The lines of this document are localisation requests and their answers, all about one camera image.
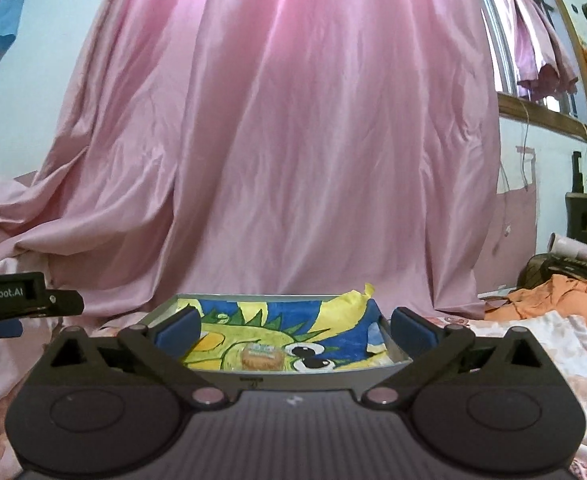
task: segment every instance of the yellow stripe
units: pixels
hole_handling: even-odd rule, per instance
[[[238,308],[240,309],[240,312],[242,312],[244,322],[251,321],[256,317],[258,312],[261,312],[262,323],[260,325],[266,323],[266,317],[269,314],[269,307],[265,301],[238,301]]]
[[[326,332],[312,337],[309,341],[322,341],[351,330],[363,318],[367,301],[371,299],[372,294],[373,287],[367,283],[364,294],[352,290],[333,300],[323,301],[316,322],[309,332],[316,330],[326,330]]]
[[[195,306],[196,309],[198,309],[200,317],[204,316],[204,313],[202,312],[202,305],[200,305],[200,302],[198,300],[189,300],[189,298],[179,298],[179,300],[176,300],[176,303],[174,304],[176,305],[176,312],[179,312],[184,307],[191,305]]]

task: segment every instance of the orange cloth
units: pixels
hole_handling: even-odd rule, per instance
[[[556,310],[562,317],[582,316],[587,324],[587,280],[573,280],[561,274],[537,286],[534,290],[522,288],[508,296],[507,304],[485,314],[489,321],[528,319]]]

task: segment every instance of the window frame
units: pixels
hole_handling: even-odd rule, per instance
[[[573,21],[571,20],[571,16],[567,7],[564,4],[563,0],[553,0],[555,6],[551,6],[549,2],[545,0],[536,0],[538,3],[541,3],[544,7],[545,13],[549,17],[549,20],[553,22],[553,19],[550,15],[550,12],[557,12],[560,19],[563,21],[565,29],[567,31],[567,35],[569,36],[569,40],[571,42],[571,49],[576,57],[577,65],[579,67],[579,75],[580,75],[580,82],[579,85],[582,86],[585,92],[585,97],[581,101],[581,108],[584,110],[584,101],[587,102],[587,62],[583,57],[582,54],[582,45],[580,38],[576,32],[576,28],[574,27]],[[488,8],[489,6],[486,3],[486,0],[481,0],[483,5],[483,13],[487,20],[488,29],[490,29],[490,38],[489,41],[492,43],[493,50],[496,51],[496,58],[499,60],[499,64],[502,64],[502,67],[499,67],[500,75],[502,77],[502,85],[505,88],[505,81],[509,79],[509,74],[505,71],[509,72],[513,70],[512,61],[510,59],[505,60],[504,53],[504,45],[502,41],[504,38],[497,38],[496,35],[504,35],[502,27],[495,27],[494,19],[497,16],[497,9]],[[542,126],[544,128],[553,130],[563,135],[567,135],[570,137],[577,137],[581,140],[587,142],[587,124],[581,122],[579,119],[575,118],[574,116],[564,114],[561,112],[555,112],[550,110],[549,108],[539,105],[535,102],[531,102],[529,100],[525,100],[519,98],[513,89],[511,88],[512,84],[507,84],[506,89],[507,91],[498,92],[498,104],[499,104],[499,113],[503,117],[516,119],[519,121],[529,121],[531,124],[536,126]],[[571,97],[567,99],[571,102],[571,107],[575,109],[576,105]]]

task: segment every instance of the pink fabric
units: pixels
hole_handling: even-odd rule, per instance
[[[496,5],[512,49],[518,84],[531,92],[531,100],[575,93],[578,77],[573,58],[539,4],[496,0]]]
[[[477,0],[107,0],[0,260],[47,254],[93,317],[364,282],[481,317],[498,166]]]

